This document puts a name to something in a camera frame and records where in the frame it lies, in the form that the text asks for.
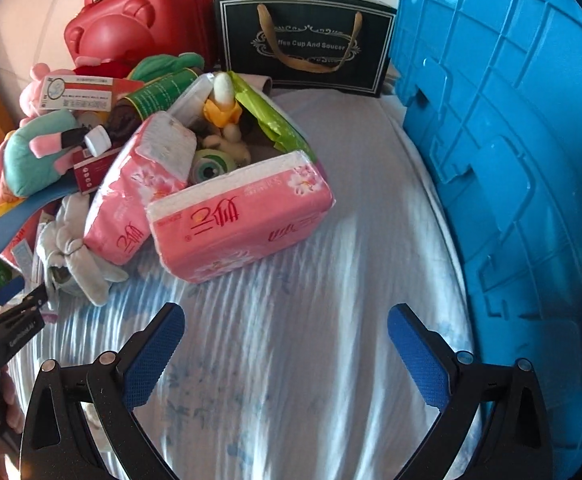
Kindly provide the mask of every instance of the plastic container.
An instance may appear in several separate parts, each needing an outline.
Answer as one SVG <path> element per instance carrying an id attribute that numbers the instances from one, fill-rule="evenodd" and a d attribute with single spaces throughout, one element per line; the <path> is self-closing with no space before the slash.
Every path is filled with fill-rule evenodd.
<path id="1" fill-rule="evenodd" d="M 485 362 L 529 358 L 555 478 L 582 463 L 582 9 L 401 0 L 404 129 L 436 182 Z"/>

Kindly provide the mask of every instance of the tissue package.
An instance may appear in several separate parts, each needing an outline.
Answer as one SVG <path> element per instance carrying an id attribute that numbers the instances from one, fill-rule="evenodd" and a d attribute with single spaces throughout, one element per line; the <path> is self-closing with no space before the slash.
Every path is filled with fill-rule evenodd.
<path id="1" fill-rule="evenodd" d="M 334 199 L 302 151 L 252 164 L 149 204 L 162 266 L 201 283 L 308 237 Z"/>
<path id="2" fill-rule="evenodd" d="M 89 209 L 84 243 L 123 265 L 149 237 L 146 207 L 187 186 L 196 136 L 167 112 L 149 117 L 118 153 Z"/>

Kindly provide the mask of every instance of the eye-shaped toy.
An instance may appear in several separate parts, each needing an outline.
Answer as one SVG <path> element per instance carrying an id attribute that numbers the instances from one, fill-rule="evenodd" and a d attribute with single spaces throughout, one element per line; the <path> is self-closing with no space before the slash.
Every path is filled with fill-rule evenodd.
<path id="1" fill-rule="evenodd" d="M 191 164 L 191 184 L 200 184 L 236 168 L 231 156 L 220 150 L 199 150 Z"/>

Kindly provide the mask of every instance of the teal plush toy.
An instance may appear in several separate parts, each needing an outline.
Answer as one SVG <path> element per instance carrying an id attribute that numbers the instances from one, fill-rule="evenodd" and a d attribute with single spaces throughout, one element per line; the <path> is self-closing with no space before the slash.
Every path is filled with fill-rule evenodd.
<path id="1" fill-rule="evenodd" d="M 200 54 L 185 52 L 180 56 L 169 54 L 158 54 L 157 56 L 145 57 L 127 76 L 133 81 L 143 81 L 149 83 L 154 79 L 180 72 L 185 68 L 199 68 L 204 70 L 205 59 Z"/>
<path id="2" fill-rule="evenodd" d="M 60 179 L 73 167 L 72 155 L 76 149 L 36 158 L 29 143 L 38 136 L 64 132 L 78 126 L 78 121 L 69 110 L 56 110 L 36 117 L 5 137 L 0 145 L 0 196 L 28 197 Z"/>

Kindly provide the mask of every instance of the shoe insole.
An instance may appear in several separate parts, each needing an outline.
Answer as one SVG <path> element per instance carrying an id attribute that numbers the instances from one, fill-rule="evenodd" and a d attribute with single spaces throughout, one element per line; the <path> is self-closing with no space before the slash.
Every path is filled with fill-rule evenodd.
<path id="1" fill-rule="evenodd" d="M 10 241 L 22 228 L 25 222 L 36 211 L 47 204 L 61 199 L 71 193 L 78 191 L 74 172 L 70 171 L 63 175 L 59 181 L 47 186 L 45 189 L 34 193 L 16 207 L 9 210 L 0 217 L 0 253 L 5 250 Z"/>

